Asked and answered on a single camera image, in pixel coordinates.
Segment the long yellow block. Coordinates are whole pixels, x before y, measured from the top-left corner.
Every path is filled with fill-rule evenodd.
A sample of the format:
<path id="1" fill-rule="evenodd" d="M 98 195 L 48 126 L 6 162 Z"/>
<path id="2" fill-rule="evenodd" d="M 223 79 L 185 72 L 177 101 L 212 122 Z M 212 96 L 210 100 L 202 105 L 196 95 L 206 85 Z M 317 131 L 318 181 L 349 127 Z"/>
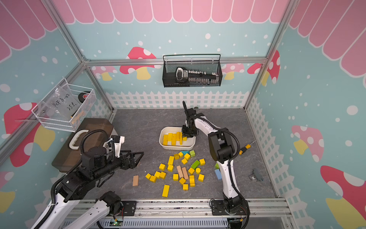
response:
<path id="1" fill-rule="evenodd" d="M 163 136 L 163 146 L 168 145 L 168 135 Z"/>
<path id="2" fill-rule="evenodd" d="M 172 146 L 176 145 L 176 134 L 172 134 L 172 140 L 171 140 Z"/>

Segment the yellow plank block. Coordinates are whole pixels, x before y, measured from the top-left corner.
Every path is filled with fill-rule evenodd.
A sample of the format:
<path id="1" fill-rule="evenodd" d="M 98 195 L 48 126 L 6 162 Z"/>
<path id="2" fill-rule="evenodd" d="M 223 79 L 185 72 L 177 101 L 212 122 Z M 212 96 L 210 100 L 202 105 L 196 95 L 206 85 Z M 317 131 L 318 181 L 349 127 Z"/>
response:
<path id="1" fill-rule="evenodd" d="M 172 133 L 169 133 L 168 134 L 168 142 L 171 142 L 172 141 L 172 137 L 173 137 L 173 134 Z"/>

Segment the small yellow cube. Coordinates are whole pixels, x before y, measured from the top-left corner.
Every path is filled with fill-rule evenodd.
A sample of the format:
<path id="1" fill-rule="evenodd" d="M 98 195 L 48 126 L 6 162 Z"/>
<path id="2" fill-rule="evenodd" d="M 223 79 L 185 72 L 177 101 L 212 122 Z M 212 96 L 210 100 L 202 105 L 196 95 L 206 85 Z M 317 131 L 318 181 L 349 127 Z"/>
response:
<path id="1" fill-rule="evenodd" d="M 200 159 L 199 160 L 199 162 L 200 162 L 200 166 L 203 166 L 203 165 L 205 165 L 205 160 L 202 158 L 202 159 Z"/>

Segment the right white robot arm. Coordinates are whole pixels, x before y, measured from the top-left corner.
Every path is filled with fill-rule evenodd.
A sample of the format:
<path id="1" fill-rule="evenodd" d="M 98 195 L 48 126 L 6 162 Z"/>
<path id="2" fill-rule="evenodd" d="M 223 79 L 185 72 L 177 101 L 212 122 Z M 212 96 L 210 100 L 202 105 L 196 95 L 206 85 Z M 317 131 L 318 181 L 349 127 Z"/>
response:
<path id="1" fill-rule="evenodd" d="M 246 228 L 250 219 L 249 204 L 237 187 L 233 166 L 233 160 L 241 149 L 238 138 L 227 128 L 212 124 L 202 113 L 197 113 L 193 108 L 188 109 L 185 101 L 183 108 L 186 115 L 186 123 L 182 126 L 183 136 L 191 138 L 201 131 L 208 137 L 211 157 L 218 164 L 222 176 L 225 210 L 232 215 L 240 210 L 245 214 L 244 218 L 228 223 L 228 228 Z"/>

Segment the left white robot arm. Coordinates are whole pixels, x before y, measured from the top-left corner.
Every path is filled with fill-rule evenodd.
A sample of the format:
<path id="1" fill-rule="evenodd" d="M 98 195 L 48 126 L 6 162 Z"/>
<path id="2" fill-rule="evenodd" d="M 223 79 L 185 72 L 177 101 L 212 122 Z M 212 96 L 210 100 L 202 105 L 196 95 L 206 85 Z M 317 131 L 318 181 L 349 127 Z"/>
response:
<path id="1" fill-rule="evenodd" d="M 87 138 L 97 133 L 103 134 L 103 143 L 86 151 L 84 143 Z M 80 160 L 52 185 L 51 201 L 32 227 L 59 228 L 89 191 L 100 188 L 119 169 L 136 168 L 144 152 L 120 150 L 123 143 L 123 136 L 109 136 L 102 129 L 88 132 L 80 143 Z"/>

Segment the white plastic tub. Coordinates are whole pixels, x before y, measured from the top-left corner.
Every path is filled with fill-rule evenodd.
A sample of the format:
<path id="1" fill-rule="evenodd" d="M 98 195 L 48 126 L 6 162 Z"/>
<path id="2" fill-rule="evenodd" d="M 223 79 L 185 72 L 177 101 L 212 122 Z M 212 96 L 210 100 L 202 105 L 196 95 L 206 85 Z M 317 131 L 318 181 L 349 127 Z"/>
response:
<path id="1" fill-rule="evenodd" d="M 159 143 L 166 150 L 192 150 L 196 137 L 183 136 L 181 127 L 165 127 L 161 130 Z"/>

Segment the yellow cube block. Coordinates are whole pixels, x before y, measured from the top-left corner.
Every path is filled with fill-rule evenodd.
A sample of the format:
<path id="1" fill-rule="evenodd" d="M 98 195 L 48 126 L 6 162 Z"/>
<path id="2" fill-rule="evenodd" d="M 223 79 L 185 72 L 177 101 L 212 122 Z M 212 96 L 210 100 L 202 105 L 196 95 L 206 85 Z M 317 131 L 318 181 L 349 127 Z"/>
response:
<path id="1" fill-rule="evenodd" d="M 161 171 L 165 171 L 165 169 L 166 169 L 166 165 L 165 165 L 165 164 L 160 164 L 159 169 L 160 169 Z"/>

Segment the flat wooden block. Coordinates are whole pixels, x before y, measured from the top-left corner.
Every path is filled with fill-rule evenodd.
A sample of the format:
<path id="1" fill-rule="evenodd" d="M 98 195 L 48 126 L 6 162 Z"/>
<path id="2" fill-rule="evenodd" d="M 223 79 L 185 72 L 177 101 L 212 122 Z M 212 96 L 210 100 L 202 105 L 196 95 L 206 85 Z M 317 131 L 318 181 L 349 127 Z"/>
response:
<path id="1" fill-rule="evenodd" d="M 133 176 L 132 186 L 136 187 L 138 186 L 138 183 L 139 183 L 139 176 L 138 175 Z"/>

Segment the yellow upright rectangular block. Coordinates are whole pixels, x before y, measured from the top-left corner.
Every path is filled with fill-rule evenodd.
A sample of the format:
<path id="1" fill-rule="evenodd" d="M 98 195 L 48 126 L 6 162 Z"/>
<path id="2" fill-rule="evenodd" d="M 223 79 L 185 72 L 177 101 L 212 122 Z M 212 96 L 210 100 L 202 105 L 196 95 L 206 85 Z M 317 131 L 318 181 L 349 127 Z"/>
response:
<path id="1" fill-rule="evenodd" d="M 168 165 L 173 165 L 174 162 L 174 156 L 170 156 L 168 160 Z"/>

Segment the right natural wooden plank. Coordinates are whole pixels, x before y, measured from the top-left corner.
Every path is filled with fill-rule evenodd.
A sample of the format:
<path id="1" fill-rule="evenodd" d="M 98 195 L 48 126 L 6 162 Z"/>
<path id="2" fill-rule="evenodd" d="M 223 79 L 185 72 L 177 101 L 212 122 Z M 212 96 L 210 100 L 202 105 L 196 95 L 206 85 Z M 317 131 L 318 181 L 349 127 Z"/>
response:
<path id="1" fill-rule="evenodd" d="M 188 180 L 189 179 L 189 175 L 187 173 L 186 167 L 182 167 L 182 173 L 183 173 L 184 179 Z"/>

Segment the natural wooden plank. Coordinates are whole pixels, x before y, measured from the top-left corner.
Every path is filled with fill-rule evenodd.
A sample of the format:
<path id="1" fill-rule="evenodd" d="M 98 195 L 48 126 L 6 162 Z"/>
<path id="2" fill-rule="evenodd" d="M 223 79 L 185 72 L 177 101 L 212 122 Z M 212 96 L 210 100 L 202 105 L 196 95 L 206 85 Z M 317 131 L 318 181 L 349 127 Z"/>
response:
<path id="1" fill-rule="evenodd" d="M 184 179 L 188 180 L 189 179 L 189 175 L 187 173 L 186 167 L 182 167 L 182 173 L 183 173 Z"/>
<path id="2" fill-rule="evenodd" d="M 183 178 L 184 175 L 183 175 L 181 166 L 177 166 L 176 168 L 177 168 L 177 172 L 178 172 L 179 178 Z"/>

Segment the large yellow front block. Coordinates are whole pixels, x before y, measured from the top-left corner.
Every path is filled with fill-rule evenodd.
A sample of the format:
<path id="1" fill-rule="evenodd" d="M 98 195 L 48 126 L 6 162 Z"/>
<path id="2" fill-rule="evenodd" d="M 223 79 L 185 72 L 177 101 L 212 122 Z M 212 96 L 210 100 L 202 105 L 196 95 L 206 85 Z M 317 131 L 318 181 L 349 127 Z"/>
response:
<path id="1" fill-rule="evenodd" d="M 162 197 L 167 198 L 168 195 L 169 195 L 169 190 L 170 190 L 170 186 L 169 185 L 164 185 Z"/>

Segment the left natural wooden plank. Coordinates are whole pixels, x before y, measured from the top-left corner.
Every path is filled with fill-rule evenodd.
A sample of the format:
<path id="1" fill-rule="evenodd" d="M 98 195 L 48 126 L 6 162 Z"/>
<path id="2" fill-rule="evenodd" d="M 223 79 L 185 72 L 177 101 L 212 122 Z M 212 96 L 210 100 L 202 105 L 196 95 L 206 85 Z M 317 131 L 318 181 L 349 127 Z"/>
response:
<path id="1" fill-rule="evenodd" d="M 183 178 L 184 175 L 183 175 L 181 166 L 177 166 L 176 168 L 177 168 L 177 172 L 178 172 L 179 178 Z"/>

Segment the yellow arch block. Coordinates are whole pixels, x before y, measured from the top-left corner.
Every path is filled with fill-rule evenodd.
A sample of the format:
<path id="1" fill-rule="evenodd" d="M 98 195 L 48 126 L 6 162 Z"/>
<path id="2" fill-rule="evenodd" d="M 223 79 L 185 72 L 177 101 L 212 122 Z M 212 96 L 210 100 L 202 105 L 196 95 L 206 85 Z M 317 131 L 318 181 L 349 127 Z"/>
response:
<path id="1" fill-rule="evenodd" d="M 189 176 L 189 184 L 190 184 L 190 187 L 195 187 L 195 177 L 194 177 L 194 175 Z"/>

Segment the light blue block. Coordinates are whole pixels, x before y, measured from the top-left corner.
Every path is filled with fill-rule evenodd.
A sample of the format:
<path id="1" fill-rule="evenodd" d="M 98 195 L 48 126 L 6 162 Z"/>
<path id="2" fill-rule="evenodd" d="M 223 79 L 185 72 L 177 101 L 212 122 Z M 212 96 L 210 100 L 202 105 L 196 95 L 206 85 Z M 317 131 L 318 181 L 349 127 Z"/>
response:
<path id="1" fill-rule="evenodd" d="M 221 175 L 220 169 L 216 169 L 215 174 L 216 174 L 218 180 L 222 180 L 222 175 Z"/>

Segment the socket wrench set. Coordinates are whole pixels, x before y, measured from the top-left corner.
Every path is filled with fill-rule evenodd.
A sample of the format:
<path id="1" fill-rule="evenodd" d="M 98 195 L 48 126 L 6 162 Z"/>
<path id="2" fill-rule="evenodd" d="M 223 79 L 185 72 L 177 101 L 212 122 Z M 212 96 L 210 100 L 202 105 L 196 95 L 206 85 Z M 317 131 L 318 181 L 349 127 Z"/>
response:
<path id="1" fill-rule="evenodd" d="M 187 70 L 178 67 L 175 73 L 175 83 L 185 86 L 219 86 L 221 78 L 217 73 Z"/>

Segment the yellow black screwdriver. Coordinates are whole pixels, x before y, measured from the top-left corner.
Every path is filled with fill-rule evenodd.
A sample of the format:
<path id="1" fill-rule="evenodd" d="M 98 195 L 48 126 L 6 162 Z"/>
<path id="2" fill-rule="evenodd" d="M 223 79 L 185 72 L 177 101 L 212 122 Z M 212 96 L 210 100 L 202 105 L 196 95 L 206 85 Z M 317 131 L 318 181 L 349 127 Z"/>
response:
<path id="1" fill-rule="evenodd" d="M 240 149 L 240 151 L 239 151 L 239 155 L 242 155 L 243 153 L 245 153 L 248 149 L 250 149 L 252 146 L 253 146 L 253 144 L 255 143 L 255 140 L 254 141 L 252 141 L 251 143 L 249 143 L 249 144 L 246 144 L 244 147 L 242 147 L 241 149 Z"/>

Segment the small grey metal clip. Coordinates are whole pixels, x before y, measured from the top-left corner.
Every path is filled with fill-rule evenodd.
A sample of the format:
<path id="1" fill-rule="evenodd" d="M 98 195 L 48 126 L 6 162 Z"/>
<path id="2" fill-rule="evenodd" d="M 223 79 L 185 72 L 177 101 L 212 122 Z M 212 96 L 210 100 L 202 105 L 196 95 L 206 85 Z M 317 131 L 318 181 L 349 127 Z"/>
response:
<path id="1" fill-rule="evenodd" d="M 263 176 L 259 173 L 257 169 L 253 169 L 252 174 L 249 176 L 250 180 L 263 181 Z"/>

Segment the black tape roll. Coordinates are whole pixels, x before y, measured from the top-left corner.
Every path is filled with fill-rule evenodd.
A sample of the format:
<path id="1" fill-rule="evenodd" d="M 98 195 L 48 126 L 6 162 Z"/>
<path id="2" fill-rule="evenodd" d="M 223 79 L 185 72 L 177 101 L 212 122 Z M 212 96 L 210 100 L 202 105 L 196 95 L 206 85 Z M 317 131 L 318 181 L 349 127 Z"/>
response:
<path id="1" fill-rule="evenodd" d="M 86 92 L 81 92 L 79 95 L 78 95 L 78 99 L 80 101 L 80 103 L 83 103 L 86 98 L 88 97 L 90 91 L 86 91 Z"/>

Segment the clear wall-mounted bin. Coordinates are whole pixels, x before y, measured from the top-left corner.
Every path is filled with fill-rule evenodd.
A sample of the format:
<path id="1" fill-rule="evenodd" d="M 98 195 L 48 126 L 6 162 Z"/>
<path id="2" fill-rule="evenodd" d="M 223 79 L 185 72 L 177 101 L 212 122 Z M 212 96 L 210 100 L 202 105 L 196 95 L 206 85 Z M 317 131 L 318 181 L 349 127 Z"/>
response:
<path id="1" fill-rule="evenodd" d="M 90 91 L 83 103 L 78 95 Z M 97 101 L 95 90 L 62 79 L 32 110 L 44 128 L 76 132 Z"/>

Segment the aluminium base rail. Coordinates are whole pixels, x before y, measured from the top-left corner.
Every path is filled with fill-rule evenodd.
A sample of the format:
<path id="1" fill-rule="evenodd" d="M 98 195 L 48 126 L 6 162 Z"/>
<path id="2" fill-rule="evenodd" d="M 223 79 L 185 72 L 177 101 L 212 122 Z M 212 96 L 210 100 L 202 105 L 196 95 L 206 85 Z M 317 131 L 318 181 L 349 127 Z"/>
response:
<path id="1" fill-rule="evenodd" d="M 240 209 L 235 214 L 224 210 L 216 199 L 134 199 L 123 200 L 124 210 L 87 216 L 88 229 L 248 229 L 296 228 L 289 206 L 283 198 L 249 198 L 249 213 Z"/>

